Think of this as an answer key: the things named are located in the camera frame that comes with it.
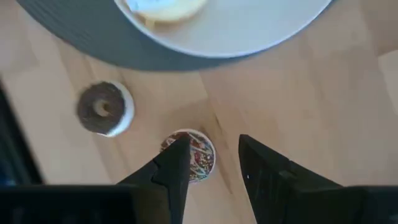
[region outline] chocolate donut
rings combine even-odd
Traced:
[[[134,104],[122,84],[101,82],[81,94],[76,112],[87,130],[115,136],[129,126],[134,116]]]

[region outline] sprinkles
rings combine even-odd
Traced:
[[[183,135],[190,138],[190,183],[205,180],[215,166],[216,156],[213,144],[203,133],[193,129],[178,130],[162,142],[160,151]]]

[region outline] wooden table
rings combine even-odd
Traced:
[[[249,60],[148,73],[79,53],[3,0],[1,80],[48,183],[116,183],[169,133],[194,128],[213,140],[218,160],[208,180],[190,186],[185,223],[254,223],[241,133],[341,184],[398,184],[397,8],[396,0],[336,0]],[[99,80],[124,83],[136,101],[131,127],[116,138],[85,131],[75,116],[78,93]]]

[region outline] round placemat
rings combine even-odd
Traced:
[[[113,0],[17,0],[51,33],[105,62],[136,70],[188,71],[240,58],[200,58],[167,49],[138,31]]]

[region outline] plate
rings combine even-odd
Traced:
[[[128,8],[114,0],[145,35],[178,52],[208,58],[253,54],[302,30],[331,0],[208,0],[192,18],[148,29]]]

